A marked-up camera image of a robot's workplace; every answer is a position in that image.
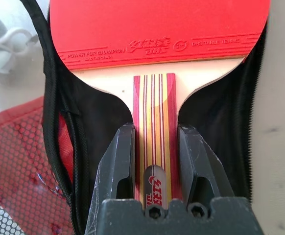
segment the grey surface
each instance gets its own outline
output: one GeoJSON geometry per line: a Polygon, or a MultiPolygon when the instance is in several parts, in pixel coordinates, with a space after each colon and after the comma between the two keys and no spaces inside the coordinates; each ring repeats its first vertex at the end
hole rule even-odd
{"type": "Polygon", "coordinates": [[[285,1],[272,0],[252,129],[253,209],[265,234],[285,235],[285,1]]]}

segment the black case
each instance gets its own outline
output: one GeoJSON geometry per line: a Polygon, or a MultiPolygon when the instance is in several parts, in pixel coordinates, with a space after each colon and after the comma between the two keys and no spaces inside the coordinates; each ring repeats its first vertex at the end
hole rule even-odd
{"type": "MultiPolygon", "coordinates": [[[[78,235],[85,232],[98,164],[116,131],[131,114],[117,97],[89,87],[64,66],[50,26],[35,0],[21,0],[38,33],[46,75],[43,131],[49,163],[71,208],[78,235]],[[74,148],[73,184],[59,154],[60,114],[74,148]]],[[[265,31],[248,58],[221,80],[193,94],[178,122],[194,126],[221,160],[235,196],[251,199],[250,128],[265,31]]]]}

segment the paddle handle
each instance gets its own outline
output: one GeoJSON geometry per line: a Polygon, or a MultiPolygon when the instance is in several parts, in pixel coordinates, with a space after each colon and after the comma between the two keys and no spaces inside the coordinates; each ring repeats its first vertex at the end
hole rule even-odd
{"type": "Polygon", "coordinates": [[[141,201],[144,207],[159,204],[167,208],[172,198],[181,198],[175,74],[135,76],[133,108],[136,132],[135,199],[141,201]],[[149,175],[144,175],[151,165],[158,165],[164,170],[165,180],[159,170],[149,170],[146,172],[149,175]]]}

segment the table tennis paddle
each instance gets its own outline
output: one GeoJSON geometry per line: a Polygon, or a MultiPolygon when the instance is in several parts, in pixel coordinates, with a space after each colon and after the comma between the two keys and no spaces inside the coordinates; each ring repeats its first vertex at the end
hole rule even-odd
{"type": "Polygon", "coordinates": [[[251,52],[269,0],[51,0],[55,48],[79,79],[119,97],[136,131],[135,198],[182,199],[177,117],[251,52]]]}

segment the red mesh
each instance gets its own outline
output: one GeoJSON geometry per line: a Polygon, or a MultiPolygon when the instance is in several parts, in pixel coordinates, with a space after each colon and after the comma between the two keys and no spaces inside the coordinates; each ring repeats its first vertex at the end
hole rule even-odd
{"type": "MultiPolygon", "coordinates": [[[[0,113],[0,234],[73,234],[70,208],[45,152],[39,98],[0,113]]],[[[61,154],[72,176],[72,145],[60,122],[61,154]]]]}

